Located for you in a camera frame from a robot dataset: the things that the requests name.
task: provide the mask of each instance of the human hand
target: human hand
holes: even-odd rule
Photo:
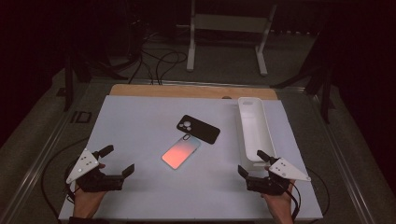
[[[104,167],[104,164],[99,164],[100,169]],[[106,193],[107,191],[85,192],[76,183],[73,217],[92,218]]]
[[[291,193],[295,180],[291,180],[288,191]],[[277,224],[292,224],[291,197],[284,192],[282,195],[261,194],[268,204],[271,215]]]

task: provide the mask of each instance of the pink phone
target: pink phone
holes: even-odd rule
[[[163,154],[163,161],[176,170],[200,145],[197,138],[186,134]]]

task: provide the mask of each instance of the white table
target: white table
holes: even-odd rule
[[[265,101],[276,153],[306,172],[280,101]],[[235,100],[107,96],[87,145],[91,152],[107,145],[115,150],[102,158],[103,172],[118,175],[135,164],[121,191],[104,198],[96,217],[117,220],[257,220],[271,218],[257,192],[247,191],[237,173],[239,148]],[[183,133],[176,125],[185,114],[221,129],[214,145],[201,146],[178,170],[161,160]],[[302,195],[298,219],[321,218],[309,182],[297,181]],[[65,200],[60,219],[72,215]]]

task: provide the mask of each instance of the metal frame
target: metal frame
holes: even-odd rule
[[[195,0],[191,0],[191,27],[190,27],[190,47],[187,59],[187,71],[194,70],[195,61],[195,30],[223,30],[240,31],[262,34],[261,43],[256,46],[257,62],[259,64],[260,75],[267,76],[268,71],[262,54],[268,35],[270,33],[272,20],[276,12],[276,5],[273,5],[268,18],[232,17],[220,15],[206,15],[195,13]]]

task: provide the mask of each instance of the phone case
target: phone case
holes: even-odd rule
[[[214,144],[220,134],[220,129],[189,115],[183,116],[177,128],[184,133],[189,133],[209,144]]]
[[[163,154],[163,161],[176,170],[200,145],[198,139],[186,134]]]

